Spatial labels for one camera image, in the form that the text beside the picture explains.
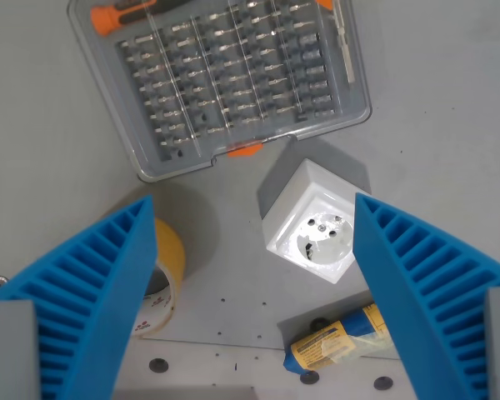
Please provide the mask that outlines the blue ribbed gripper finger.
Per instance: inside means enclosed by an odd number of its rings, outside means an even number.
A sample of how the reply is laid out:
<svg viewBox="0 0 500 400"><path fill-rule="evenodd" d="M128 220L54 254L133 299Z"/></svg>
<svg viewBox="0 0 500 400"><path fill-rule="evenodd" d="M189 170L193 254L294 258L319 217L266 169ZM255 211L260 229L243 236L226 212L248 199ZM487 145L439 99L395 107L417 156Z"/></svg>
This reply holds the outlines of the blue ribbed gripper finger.
<svg viewBox="0 0 500 400"><path fill-rule="evenodd" d="M109 399L157 260L145 196L40 257L0 288L29 301L42 399Z"/></svg>
<svg viewBox="0 0 500 400"><path fill-rule="evenodd" d="M353 253L417 398L489 398L484 304L500 263L361 193Z"/></svg>

